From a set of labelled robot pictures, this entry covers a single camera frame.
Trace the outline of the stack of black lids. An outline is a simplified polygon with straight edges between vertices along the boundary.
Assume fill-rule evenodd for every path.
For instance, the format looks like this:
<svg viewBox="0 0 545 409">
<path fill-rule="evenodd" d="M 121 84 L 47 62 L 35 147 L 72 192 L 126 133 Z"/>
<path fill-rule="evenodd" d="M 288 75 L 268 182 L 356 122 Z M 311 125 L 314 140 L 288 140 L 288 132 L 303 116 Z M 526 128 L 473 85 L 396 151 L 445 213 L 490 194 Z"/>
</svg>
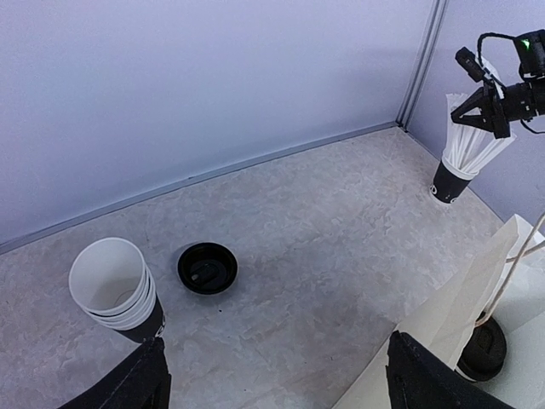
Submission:
<svg viewBox="0 0 545 409">
<path fill-rule="evenodd" d="M 223 245 L 203 242 L 187 247 L 177 262 L 181 283 L 199 295 L 226 291 L 238 275 L 238 261 Z"/>
</svg>

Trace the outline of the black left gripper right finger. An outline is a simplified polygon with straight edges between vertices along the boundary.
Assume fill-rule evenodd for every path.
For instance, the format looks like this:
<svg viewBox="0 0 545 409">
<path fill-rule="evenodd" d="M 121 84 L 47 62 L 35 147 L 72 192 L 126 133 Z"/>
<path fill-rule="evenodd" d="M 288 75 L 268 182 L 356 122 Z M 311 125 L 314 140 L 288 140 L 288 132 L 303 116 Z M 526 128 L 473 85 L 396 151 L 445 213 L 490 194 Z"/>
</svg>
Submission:
<svg viewBox="0 0 545 409">
<path fill-rule="evenodd" d="M 392 408 L 509 408 L 456 375 L 406 332 L 392 333 L 387 357 L 387 389 Z"/>
</svg>

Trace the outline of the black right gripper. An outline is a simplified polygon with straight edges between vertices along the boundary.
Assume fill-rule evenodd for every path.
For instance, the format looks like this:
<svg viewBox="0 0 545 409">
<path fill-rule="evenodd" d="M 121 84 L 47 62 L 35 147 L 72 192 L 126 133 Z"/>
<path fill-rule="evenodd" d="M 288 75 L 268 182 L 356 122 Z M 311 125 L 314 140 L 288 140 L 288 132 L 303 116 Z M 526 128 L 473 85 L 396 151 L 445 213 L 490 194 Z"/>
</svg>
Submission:
<svg viewBox="0 0 545 409">
<path fill-rule="evenodd" d="M 480 44 L 486 38 L 510 40 L 519 57 L 521 83 L 506 86 L 493 75 L 495 84 L 500 86 L 491 97 L 491 115 L 487 115 L 488 89 L 479 87 L 471 95 L 450 94 L 450 118 L 454 124 L 473 127 L 490 132 L 497 139 L 511 136 L 510 124 L 520 122 L 521 126 L 534 135 L 543 135 L 529 122 L 544 115 L 544 30 L 527 32 L 517 37 L 487 32 L 480 35 Z"/>
</svg>

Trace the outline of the black cup lid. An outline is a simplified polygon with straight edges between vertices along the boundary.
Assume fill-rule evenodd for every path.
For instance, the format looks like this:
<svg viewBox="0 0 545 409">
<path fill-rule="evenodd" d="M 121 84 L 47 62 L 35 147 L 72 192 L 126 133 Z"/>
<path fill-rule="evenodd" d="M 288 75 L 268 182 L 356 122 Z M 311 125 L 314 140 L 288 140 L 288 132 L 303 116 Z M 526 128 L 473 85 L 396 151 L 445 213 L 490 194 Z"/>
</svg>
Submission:
<svg viewBox="0 0 545 409">
<path fill-rule="evenodd" d="M 488 382 L 497 376 L 507 356 L 502 328 L 490 317 L 476 327 L 456 364 L 456 372 L 472 383 Z"/>
</svg>

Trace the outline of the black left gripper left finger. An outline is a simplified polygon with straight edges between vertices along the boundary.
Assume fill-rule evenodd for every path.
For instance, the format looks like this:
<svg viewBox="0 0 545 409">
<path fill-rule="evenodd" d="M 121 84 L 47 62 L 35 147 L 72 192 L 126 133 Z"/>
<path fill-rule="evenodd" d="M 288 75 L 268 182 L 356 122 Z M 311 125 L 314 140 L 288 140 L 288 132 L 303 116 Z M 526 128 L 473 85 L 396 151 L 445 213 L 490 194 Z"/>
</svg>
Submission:
<svg viewBox="0 0 545 409">
<path fill-rule="evenodd" d="M 167 408 L 171 374 L 164 340 L 146 340 L 98 383 L 63 405 L 64 408 Z"/>
</svg>

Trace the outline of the cream paper bag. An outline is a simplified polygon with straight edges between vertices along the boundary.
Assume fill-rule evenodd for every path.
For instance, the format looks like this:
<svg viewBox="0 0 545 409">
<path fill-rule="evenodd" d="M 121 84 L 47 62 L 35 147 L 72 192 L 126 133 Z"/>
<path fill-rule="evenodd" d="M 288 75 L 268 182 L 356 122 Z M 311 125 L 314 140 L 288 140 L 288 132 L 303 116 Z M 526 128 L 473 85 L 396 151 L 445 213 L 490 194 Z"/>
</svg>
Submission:
<svg viewBox="0 0 545 409">
<path fill-rule="evenodd" d="M 544 405 L 544 237 L 542 222 L 512 216 L 473 259 L 393 331 L 410 334 L 466 382 L 509 405 Z M 473 330 L 494 318 L 507 341 L 501 372 L 472 383 L 456 364 Z M 337 401 L 340 408 L 392 408 L 388 340 Z"/>
</svg>

